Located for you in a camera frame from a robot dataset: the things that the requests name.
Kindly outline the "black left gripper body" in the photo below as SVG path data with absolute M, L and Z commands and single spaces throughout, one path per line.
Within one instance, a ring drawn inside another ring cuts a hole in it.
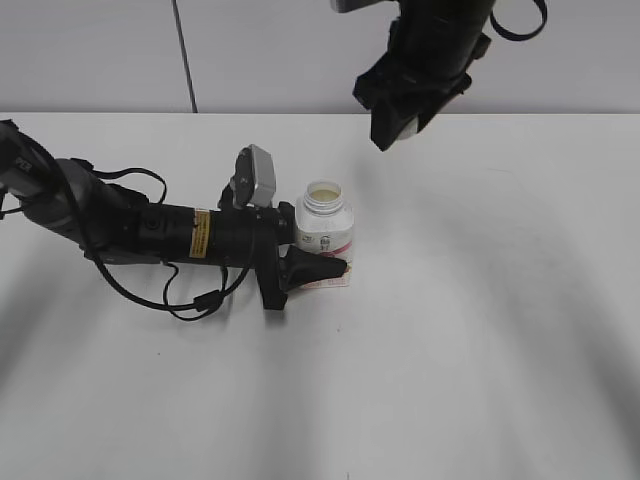
M 282 286 L 280 247 L 294 241 L 294 227 L 294 206 L 288 202 L 243 209 L 221 202 L 219 210 L 213 213 L 213 258 L 224 267 L 241 270 L 231 285 L 223 289 L 223 294 L 233 293 L 254 271 L 263 308 L 283 310 L 288 295 Z

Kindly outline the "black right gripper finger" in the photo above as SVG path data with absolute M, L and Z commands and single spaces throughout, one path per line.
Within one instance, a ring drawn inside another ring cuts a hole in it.
M 417 121 L 415 113 L 404 112 L 397 105 L 380 100 L 371 111 L 370 139 L 380 151 L 385 152 L 407 127 L 416 131 Z
M 457 96 L 458 94 L 453 91 L 430 93 L 416 117 L 417 123 L 415 133 L 421 133 L 425 127 Z

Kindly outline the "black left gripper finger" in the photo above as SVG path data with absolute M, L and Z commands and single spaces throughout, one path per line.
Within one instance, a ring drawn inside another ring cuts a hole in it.
M 308 284 L 341 278 L 347 267 L 345 260 L 291 246 L 283 257 L 283 291 L 288 293 Z

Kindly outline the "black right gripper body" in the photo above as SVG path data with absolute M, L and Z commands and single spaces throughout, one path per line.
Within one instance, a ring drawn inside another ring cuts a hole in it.
M 491 45 L 482 21 L 396 19 L 386 51 L 355 81 L 353 95 L 368 111 L 380 100 L 418 115 L 432 92 L 462 95 L 472 85 L 471 65 Z

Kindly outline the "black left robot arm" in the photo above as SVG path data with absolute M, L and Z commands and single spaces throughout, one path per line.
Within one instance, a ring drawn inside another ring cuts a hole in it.
M 336 257 L 298 248 L 293 205 L 272 203 L 273 160 L 256 145 L 243 148 L 215 210 L 152 202 L 117 184 L 143 168 L 99 171 L 79 158 L 55 158 L 11 120 L 1 123 L 1 193 L 14 196 L 17 212 L 79 246 L 103 278 L 123 297 L 175 318 L 197 321 L 215 313 L 255 273 L 263 307 L 283 310 L 289 291 L 346 273 Z M 122 286 L 111 265 L 213 265 L 219 288 L 186 304 L 154 302 Z

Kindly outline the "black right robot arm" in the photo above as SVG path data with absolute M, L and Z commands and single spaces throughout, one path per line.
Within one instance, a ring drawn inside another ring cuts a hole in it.
M 410 125 L 417 133 L 471 86 L 471 64 L 486 54 L 492 1 L 401 1 L 386 52 L 355 82 L 370 112 L 370 139 L 388 150 Z

